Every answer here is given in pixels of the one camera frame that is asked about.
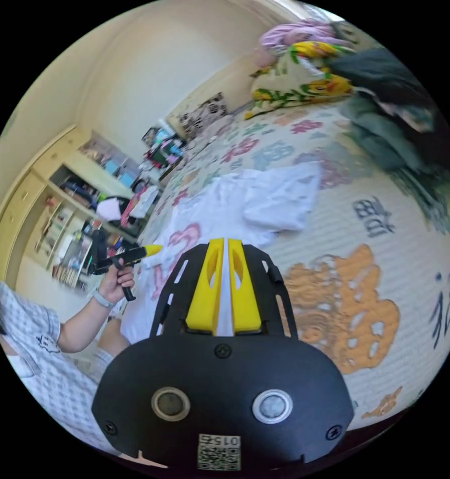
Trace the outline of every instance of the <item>screw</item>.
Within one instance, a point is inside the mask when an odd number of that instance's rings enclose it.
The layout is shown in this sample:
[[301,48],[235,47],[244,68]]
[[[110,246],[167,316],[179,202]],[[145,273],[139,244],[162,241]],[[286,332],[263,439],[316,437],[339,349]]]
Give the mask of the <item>screw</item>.
[[326,439],[328,441],[334,441],[335,439],[338,439],[341,436],[341,430],[341,426],[333,426],[332,428],[329,428],[326,433]]
[[105,432],[110,434],[110,436],[114,436],[116,434],[116,425],[110,421],[105,423]]
[[219,344],[215,348],[215,356],[220,359],[229,358],[231,355],[231,348],[228,344]]

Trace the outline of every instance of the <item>yellow bracket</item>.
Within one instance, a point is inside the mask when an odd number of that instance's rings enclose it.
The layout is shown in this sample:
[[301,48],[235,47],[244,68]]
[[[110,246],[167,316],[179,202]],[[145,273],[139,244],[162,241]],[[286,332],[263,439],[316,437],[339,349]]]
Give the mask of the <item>yellow bracket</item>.
[[[233,330],[235,334],[260,331],[260,313],[241,241],[228,240],[228,261],[230,265]],[[235,273],[240,279],[239,287],[237,287]]]
[[221,238],[212,239],[208,245],[205,261],[186,317],[186,325],[193,331],[215,334],[220,311],[224,244],[225,240]]

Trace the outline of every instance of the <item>leg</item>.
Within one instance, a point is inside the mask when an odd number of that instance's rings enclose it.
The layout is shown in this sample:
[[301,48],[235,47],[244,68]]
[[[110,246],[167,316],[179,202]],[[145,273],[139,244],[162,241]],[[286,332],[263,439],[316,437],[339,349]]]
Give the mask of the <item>leg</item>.
[[120,333],[120,326],[120,319],[111,318],[105,326],[97,344],[99,349],[102,349],[113,358],[118,356],[130,345],[125,336]]

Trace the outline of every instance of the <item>black handle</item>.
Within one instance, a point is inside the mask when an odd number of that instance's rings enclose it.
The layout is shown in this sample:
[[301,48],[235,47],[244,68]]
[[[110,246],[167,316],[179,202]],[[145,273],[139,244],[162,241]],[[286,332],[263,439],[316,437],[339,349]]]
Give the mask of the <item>black handle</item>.
[[[124,268],[124,266],[120,264],[120,261],[118,261],[118,258],[113,256],[110,259],[111,259],[111,262],[113,263],[113,265],[115,266],[115,268],[118,271],[121,271]],[[126,286],[126,287],[122,286],[121,289],[123,289],[123,294],[125,295],[125,298],[126,298],[127,301],[130,302],[130,301],[134,301],[136,299],[135,296],[133,296],[133,293],[131,292],[131,289],[128,286]]]
[[136,299],[135,296],[133,296],[133,293],[131,292],[131,289],[129,286],[122,289],[127,301],[134,301]]

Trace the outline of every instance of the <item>yellow nozzle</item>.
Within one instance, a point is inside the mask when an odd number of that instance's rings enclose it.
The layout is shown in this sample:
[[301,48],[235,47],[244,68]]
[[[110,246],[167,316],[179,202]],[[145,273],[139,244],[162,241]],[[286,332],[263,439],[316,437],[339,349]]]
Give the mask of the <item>yellow nozzle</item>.
[[150,244],[148,246],[144,246],[144,248],[146,249],[146,257],[149,257],[159,253],[163,246],[160,246],[159,244]]

